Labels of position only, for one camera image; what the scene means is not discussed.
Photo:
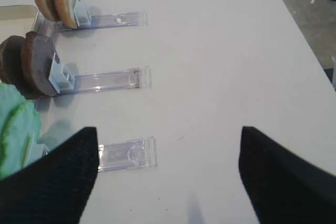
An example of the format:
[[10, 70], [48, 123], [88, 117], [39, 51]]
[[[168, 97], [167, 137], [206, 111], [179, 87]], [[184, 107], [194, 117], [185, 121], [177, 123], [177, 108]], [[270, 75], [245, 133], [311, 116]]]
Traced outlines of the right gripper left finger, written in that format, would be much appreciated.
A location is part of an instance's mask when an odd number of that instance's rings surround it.
[[1, 223], [79, 223], [99, 166], [95, 127], [1, 180]]

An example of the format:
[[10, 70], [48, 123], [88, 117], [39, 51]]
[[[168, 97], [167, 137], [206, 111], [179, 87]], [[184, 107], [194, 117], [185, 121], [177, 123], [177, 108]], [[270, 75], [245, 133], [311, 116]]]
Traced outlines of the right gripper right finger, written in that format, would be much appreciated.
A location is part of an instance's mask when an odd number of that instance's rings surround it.
[[259, 223], [335, 223], [335, 176], [255, 127], [242, 128], [238, 169]]

